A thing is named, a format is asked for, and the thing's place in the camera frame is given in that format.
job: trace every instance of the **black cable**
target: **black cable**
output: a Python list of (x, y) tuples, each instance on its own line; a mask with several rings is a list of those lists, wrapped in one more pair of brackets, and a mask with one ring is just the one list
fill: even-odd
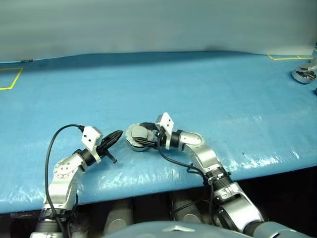
[(205, 196), (206, 196), (206, 189), (207, 189), (206, 187), (207, 187), (207, 184), (208, 184), (208, 181), (207, 181), (207, 179), (205, 177), (205, 174), (200, 169), (198, 169), (198, 168), (196, 168), (196, 167), (194, 167), (192, 165), (187, 165), (185, 163), (182, 163), (182, 162), (179, 162), (179, 161), (176, 161), (176, 160), (173, 160), (173, 159), (167, 157), (162, 152), (162, 149), (160, 147), (160, 138), (158, 139), (158, 152), (167, 161), (169, 161), (171, 163), (174, 163), (174, 164), (177, 164), (177, 165), (180, 165), (180, 166), (183, 166), (183, 167), (186, 167), (188, 173), (190, 173), (190, 174), (199, 174), (203, 178), (203, 181), (204, 181), (203, 182), (203, 184), (204, 184), (204, 193), (203, 193), (203, 195), (200, 198), (198, 198), (197, 200), (195, 200), (193, 202), (190, 202), (190, 203), (188, 203), (188, 204), (186, 204), (186, 205), (184, 205), (184, 206), (182, 206), (180, 208), (177, 208), (176, 210), (172, 211), (172, 214), (175, 214), (175, 213), (179, 212), (180, 210), (182, 210), (182, 209), (184, 209), (186, 207), (189, 207), (189, 206), (191, 206), (193, 204), (196, 204), (196, 203), (202, 201), (205, 198)]
[(63, 236), (65, 238), (68, 237), (67, 233), (65, 232), (65, 229), (64, 229), (64, 226), (63, 224), (61, 223), (61, 220), (60, 218), (58, 217), (57, 215), (57, 212), (54, 208), (54, 205), (52, 203), (52, 200), (51, 200), (51, 197), (50, 197), (50, 194), (49, 194), (49, 159), (50, 159), (50, 154), (51, 154), (51, 150), (52, 150), (52, 146), (53, 146), (53, 143), (57, 137), (57, 135), (62, 131), (64, 130), (65, 128), (68, 128), (68, 127), (78, 127), (81, 131), (83, 130), (83, 126), (82, 125), (77, 125), (77, 124), (69, 124), (69, 125), (65, 125), (63, 126), (62, 128), (60, 128), (55, 134), (54, 136), (52, 137), (51, 139), (51, 142), (50, 142), (50, 145), (49, 145), (49, 148), (48, 148), (48, 152), (46, 154), (46, 159), (45, 159), (45, 195), (46, 195), (46, 199), (51, 207), (51, 210), (52, 210), (52, 213), (53, 213), (53, 216), (54, 216), (54, 219), (56, 220), (56, 223), (58, 224)]
[(67, 222), (67, 235), (69, 238), (71, 238), (71, 233), (70, 233), (70, 221)]
[(71, 212), (70, 212), (70, 217), (72, 218), (75, 214), (75, 210), (77, 208), (77, 205), (78, 205), (78, 195), (76, 194), (76, 202), (75, 202), (75, 205), (73, 206), (73, 209), (71, 209)]
[(210, 185), (209, 214), (211, 217), (212, 225), (217, 226), (217, 224), (213, 218), (213, 203), (212, 203), (213, 199), (214, 199), (213, 184), (211, 183), (211, 185)]

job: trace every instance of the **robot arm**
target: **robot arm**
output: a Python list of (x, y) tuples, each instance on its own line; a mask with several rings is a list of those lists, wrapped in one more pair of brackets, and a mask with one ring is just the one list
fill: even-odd
[[(60, 160), (55, 165), (53, 180), (49, 185), (49, 195), (56, 214), (63, 223), (72, 215), (73, 208), (78, 202), (77, 185), (80, 183), (82, 174), (94, 162), (99, 163), (104, 156), (109, 156), (114, 163), (116, 162), (107, 149), (120, 138), (122, 133), (122, 130), (118, 130), (103, 138), (103, 134), (97, 128), (86, 126), (81, 139), (85, 149), (76, 150), (71, 156)], [(45, 197), (36, 231), (30, 237), (62, 238), (64, 236), (55, 220), (48, 198)]]
[(313, 58), (310, 63), (306, 63), (296, 68), (292, 72), (292, 75), (297, 81), (303, 84), (308, 84), (316, 79), (316, 69), (317, 57)]
[(157, 148), (155, 136), (160, 140), (159, 145), (178, 148), (191, 158), (193, 165), (203, 172), (208, 184), (213, 186), (213, 218), (215, 225), (245, 232), (250, 224), (264, 222), (257, 207), (243, 192), (238, 183), (233, 182), (215, 152), (206, 144), (205, 139), (198, 133), (173, 131), (174, 122), (164, 113), (153, 123), (135, 124), (126, 132), (127, 142), (134, 150), (144, 150), (147, 147)]

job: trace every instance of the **yellow tape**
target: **yellow tape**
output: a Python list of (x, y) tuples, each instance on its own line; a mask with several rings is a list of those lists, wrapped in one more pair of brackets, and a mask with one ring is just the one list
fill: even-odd
[(271, 55), (267, 54), (271, 58), (271, 60), (311, 60), (313, 57), (289, 57), (289, 58), (273, 58)]
[(18, 74), (16, 75), (16, 77), (14, 78), (13, 82), (11, 83), (10, 87), (6, 87), (6, 88), (0, 88), (0, 90), (11, 90), (15, 83), (17, 82), (18, 78), (20, 77), (22, 71), (23, 71), (23, 67), (19, 67), (19, 68), (0, 68), (0, 71), (5, 71), (5, 70), (16, 70), (19, 69), (20, 71), (18, 72)]

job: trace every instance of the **white wall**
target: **white wall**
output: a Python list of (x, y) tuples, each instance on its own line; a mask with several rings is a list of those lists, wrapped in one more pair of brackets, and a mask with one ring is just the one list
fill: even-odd
[(1, 0), (0, 61), (229, 50), (311, 55), (317, 0)]

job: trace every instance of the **blue table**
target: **blue table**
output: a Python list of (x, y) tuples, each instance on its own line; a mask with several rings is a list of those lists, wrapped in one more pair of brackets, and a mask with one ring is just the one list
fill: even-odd
[[(0, 213), (40, 209), (47, 147), (69, 123), (104, 135), (169, 112), (175, 129), (202, 134), (233, 179), (317, 164), (317, 96), (290, 71), (307, 60), (273, 61), (234, 52), (100, 54), (0, 64), (23, 67), (11, 90), (0, 91)], [(0, 71), (10, 86), (19, 69)], [(63, 131), (56, 162), (82, 148), (79, 130)], [(202, 185), (198, 175), (161, 158), (135, 152), (121, 138), (84, 174), (79, 202), (91, 203)], [(175, 159), (189, 159), (169, 151)]]

